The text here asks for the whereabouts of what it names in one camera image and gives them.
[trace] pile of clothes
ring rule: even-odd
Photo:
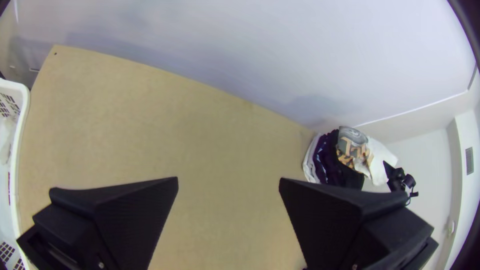
[[[361,190],[365,178],[375,186],[388,182],[383,161],[398,162],[382,143],[355,128],[340,126],[315,136],[303,161],[309,182]]]

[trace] laundry basket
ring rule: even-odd
[[[0,144],[6,149],[6,156],[8,157],[5,159],[6,163],[0,162],[0,181],[2,184],[2,194],[0,195],[0,198],[6,198],[1,200],[1,207],[3,209],[9,209],[10,214],[9,218],[8,214],[3,213],[6,217],[0,217],[0,219],[3,220],[2,222],[11,223],[10,226],[3,226],[4,224],[2,223],[2,234],[5,234],[3,235],[3,238],[9,240],[5,242],[5,245],[12,248],[17,253],[19,252],[19,256],[15,259],[15,263],[13,263],[13,261],[13,264],[8,262],[5,263],[8,270],[29,269],[28,263],[26,263],[25,254],[20,248],[18,248],[17,243],[15,242],[15,239],[20,237],[22,232],[18,208],[18,164],[20,142],[29,106],[30,91],[25,85],[0,78]],[[11,123],[9,125],[9,127],[11,127],[10,129],[5,127],[7,119]]]

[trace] white laundry basket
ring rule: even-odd
[[[0,164],[2,171],[2,181],[5,179],[8,181],[8,199],[7,203],[9,204],[10,216],[11,216],[11,227],[7,231],[7,235],[4,235],[9,239],[9,243],[5,243],[14,249],[12,256],[20,257],[16,259],[13,264],[7,263],[7,269],[9,270],[19,270],[19,269],[29,269],[28,263],[26,263],[25,254],[18,248],[15,240],[21,235],[20,227],[20,213],[19,213],[19,197],[18,197],[18,173],[19,173],[19,152],[20,152],[20,142],[22,139],[22,134],[25,127],[25,121],[30,106],[30,91],[29,89],[21,84],[0,78],[0,118],[10,118],[16,122],[14,126],[14,134],[10,136],[11,141],[8,141],[5,137],[8,137],[8,134],[0,134],[0,139],[4,143],[10,144],[10,156],[6,164]],[[5,198],[6,194],[1,194],[0,197]]]

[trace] wall vent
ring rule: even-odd
[[[474,149],[472,147],[465,149],[466,175],[474,172]]]

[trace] white cloth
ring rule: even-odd
[[[313,139],[311,140],[310,146],[306,151],[305,158],[303,159],[303,163],[302,163],[303,173],[305,174],[307,181],[310,183],[317,183],[317,184],[320,184],[320,180],[318,179],[316,174],[316,168],[313,161],[313,157],[314,157],[315,148],[317,147],[317,143],[319,142],[320,136],[322,136],[322,134],[317,134],[315,137],[313,137]]]
[[[353,159],[353,165],[355,170],[363,173],[367,178],[369,178],[374,186],[380,186],[389,181],[387,173],[385,172],[384,161],[392,165],[392,167],[395,167],[399,159],[378,140],[370,136],[367,136],[367,138],[368,143],[366,146],[373,154],[370,167],[368,167],[365,163],[356,162],[358,158]]]

